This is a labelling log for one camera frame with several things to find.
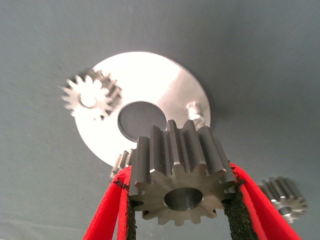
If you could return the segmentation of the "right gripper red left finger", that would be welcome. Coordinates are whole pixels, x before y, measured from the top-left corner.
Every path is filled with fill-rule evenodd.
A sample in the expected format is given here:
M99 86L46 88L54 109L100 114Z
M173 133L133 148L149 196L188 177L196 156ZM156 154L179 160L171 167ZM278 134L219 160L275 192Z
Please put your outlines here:
M129 199L132 167L120 170L112 179L86 230L84 240L136 239L136 220Z

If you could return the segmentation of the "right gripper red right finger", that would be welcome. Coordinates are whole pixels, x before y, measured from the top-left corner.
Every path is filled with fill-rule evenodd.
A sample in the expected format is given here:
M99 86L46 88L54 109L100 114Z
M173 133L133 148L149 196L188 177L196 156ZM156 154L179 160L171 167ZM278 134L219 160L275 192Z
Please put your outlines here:
M236 197L225 215L233 240L300 240L301 237L273 207L254 180L234 163Z

